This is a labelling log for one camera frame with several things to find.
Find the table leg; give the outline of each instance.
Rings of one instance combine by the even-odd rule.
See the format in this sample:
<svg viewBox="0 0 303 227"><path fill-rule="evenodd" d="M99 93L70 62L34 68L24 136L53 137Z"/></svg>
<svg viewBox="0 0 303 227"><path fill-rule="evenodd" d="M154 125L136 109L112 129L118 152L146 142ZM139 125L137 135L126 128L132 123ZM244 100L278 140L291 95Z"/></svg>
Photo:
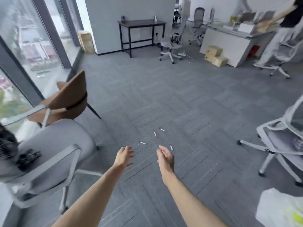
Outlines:
<svg viewBox="0 0 303 227"><path fill-rule="evenodd" d="M165 35L165 25L163 25L163 30L162 30L162 38L164 38Z"/></svg>
<svg viewBox="0 0 303 227"><path fill-rule="evenodd" d="M154 26L152 27L151 45L154 45Z"/></svg>
<svg viewBox="0 0 303 227"><path fill-rule="evenodd" d="M122 52L124 52L121 25L119 25L119 31L120 31L121 50L122 50Z"/></svg>
<svg viewBox="0 0 303 227"><path fill-rule="evenodd" d="M128 28L129 57L131 58L131 29Z"/></svg>

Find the floor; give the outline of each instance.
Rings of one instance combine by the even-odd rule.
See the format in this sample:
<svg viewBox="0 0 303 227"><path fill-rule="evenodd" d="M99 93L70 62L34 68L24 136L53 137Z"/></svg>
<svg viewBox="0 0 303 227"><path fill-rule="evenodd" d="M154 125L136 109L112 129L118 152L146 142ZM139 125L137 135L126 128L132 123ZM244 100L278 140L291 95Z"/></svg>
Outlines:
<svg viewBox="0 0 303 227"><path fill-rule="evenodd" d="M256 127L280 117L302 94L302 63L285 66L291 75L286 80L279 73L269 77L252 61L219 68L204 60L197 45L185 50L195 62L159 61L160 50L147 47L134 49L132 59L122 52L85 55L80 64L89 103L102 117L85 110L77 118L102 146L83 168L105 172L121 146L135 152L134 166L117 183L100 227L186 226L161 179L159 144L172 145L176 175L229 227L263 226L255 212L266 189L303 196L276 160L267 177L259 177L266 153L236 144L238 139L261 144ZM69 203L97 179L75 175ZM61 194L24 210L19 227L51 226L59 217Z"/></svg>

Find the table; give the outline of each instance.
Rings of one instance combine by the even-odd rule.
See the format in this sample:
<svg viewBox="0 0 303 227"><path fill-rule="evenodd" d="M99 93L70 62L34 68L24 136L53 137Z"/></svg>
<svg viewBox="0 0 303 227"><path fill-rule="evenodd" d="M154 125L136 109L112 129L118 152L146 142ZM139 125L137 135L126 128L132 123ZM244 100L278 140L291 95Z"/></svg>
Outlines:
<svg viewBox="0 0 303 227"><path fill-rule="evenodd" d="M223 49L222 55L229 59L228 64L238 67L246 60L254 45L260 46L256 53L256 57L260 57L274 35L275 29L266 33L248 34L225 29L223 23L214 23L206 30L200 53L205 54L208 46L216 45Z"/></svg>
<svg viewBox="0 0 303 227"><path fill-rule="evenodd" d="M162 37L164 37L166 22L160 21L160 20L153 21L152 19L150 19L150 20L127 20L127 21L124 21L124 22L119 21L118 24L119 24L119 31L120 31L121 50L122 50L122 52L128 53L130 58L132 57L131 56L131 44L132 43L138 43L138 42L143 42L143 41L151 41L151 44L147 45L147 46L156 45L162 51L162 46L160 46L158 44L154 44L154 27L155 26L163 26ZM122 40L121 26L124 26L128 29L128 42L123 42L123 40ZM135 28L145 28L145 27L152 27L152 38L146 39L146 40L131 41L131 31L130 30L135 29ZM129 44L129 49L124 49L123 48L124 44Z"/></svg>

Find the white pants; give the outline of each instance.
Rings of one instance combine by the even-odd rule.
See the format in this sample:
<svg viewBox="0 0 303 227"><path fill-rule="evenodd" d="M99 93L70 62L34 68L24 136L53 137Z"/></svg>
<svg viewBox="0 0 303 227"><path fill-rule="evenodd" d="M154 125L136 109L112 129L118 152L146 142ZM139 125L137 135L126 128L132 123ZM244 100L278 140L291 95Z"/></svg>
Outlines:
<svg viewBox="0 0 303 227"><path fill-rule="evenodd" d="M264 50L260 60L256 63L259 66L265 65L269 59L278 52L279 45L282 42L288 41L291 39L291 36L294 32L293 28L279 28L275 36L272 38L271 42L267 45Z"/></svg>

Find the brown leather chair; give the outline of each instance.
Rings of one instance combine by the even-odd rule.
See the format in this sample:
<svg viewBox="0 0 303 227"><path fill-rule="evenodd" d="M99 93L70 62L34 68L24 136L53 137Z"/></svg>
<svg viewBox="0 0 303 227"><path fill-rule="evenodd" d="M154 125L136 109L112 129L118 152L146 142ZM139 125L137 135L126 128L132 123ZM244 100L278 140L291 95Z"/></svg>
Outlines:
<svg viewBox="0 0 303 227"><path fill-rule="evenodd" d="M46 125L60 119L75 119L85 110L86 106L99 118L97 112L87 103L85 72L81 71L69 82L57 82L59 91L43 100L39 105L51 109ZM28 116L29 121L41 124L47 109Z"/></svg>

